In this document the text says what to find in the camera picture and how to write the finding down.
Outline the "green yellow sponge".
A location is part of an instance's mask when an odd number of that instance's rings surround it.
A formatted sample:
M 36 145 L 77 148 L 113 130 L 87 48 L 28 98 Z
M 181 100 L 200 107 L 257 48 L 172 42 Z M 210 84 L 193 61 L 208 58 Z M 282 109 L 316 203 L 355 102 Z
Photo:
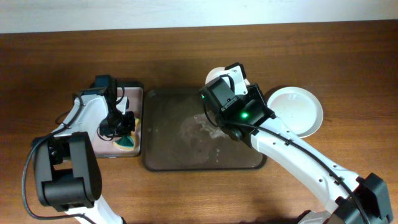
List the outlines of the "green yellow sponge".
M 130 135 L 123 136 L 120 139 L 113 142 L 114 147 L 121 151 L 133 151 L 139 146 L 139 135 L 137 131 L 141 127 L 140 119 L 135 119 L 135 130 L 131 131 Z

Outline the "white front plate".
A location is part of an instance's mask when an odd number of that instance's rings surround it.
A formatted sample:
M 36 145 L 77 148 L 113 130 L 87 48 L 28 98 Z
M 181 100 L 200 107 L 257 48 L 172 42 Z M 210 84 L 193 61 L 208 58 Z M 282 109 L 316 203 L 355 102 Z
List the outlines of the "white front plate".
M 308 90 L 288 86 L 276 90 L 267 106 L 300 138 L 317 132 L 323 122 L 323 108 Z

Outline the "pink plate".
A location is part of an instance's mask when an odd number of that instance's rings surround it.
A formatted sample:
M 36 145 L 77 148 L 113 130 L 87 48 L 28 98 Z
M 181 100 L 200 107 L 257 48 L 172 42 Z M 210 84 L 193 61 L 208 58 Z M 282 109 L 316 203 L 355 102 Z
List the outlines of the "pink plate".
M 209 83 L 215 78 L 221 76 L 221 75 L 228 75 L 227 72 L 224 70 L 225 67 L 216 67 L 212 69 L 206 76 L 205 83 Z

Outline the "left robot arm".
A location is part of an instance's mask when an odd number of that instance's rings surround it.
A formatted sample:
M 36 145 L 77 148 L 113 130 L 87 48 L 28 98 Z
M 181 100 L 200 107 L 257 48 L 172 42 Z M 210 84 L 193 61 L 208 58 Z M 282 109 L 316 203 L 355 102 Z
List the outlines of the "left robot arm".
M 80 223 L 124 223 L 103 198 L 102 178 L 92 142 L 103 149 L 139 151 L 136 125 L 129 109 L 132 90 L 140 83 L 98 75 L 86 90 L 73 94 L 73 108 L 57 129 L 32 141 L 26 165 L 33 165 L 39 202 L 60 212 L 58 219 Z

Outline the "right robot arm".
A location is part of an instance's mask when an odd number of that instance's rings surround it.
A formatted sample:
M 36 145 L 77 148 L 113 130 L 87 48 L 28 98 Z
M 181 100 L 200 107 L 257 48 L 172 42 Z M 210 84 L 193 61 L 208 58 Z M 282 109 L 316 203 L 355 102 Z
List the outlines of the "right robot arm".
M 276 161 L 321 201 L 324 211 L 304 212 L 299 223 L 392 223 L 386 183 L 374 173 L 360 177 L 299 138 L 267 107 L 257 84 L 239 90 L 218 77 L 200 94 L 222 132 Z

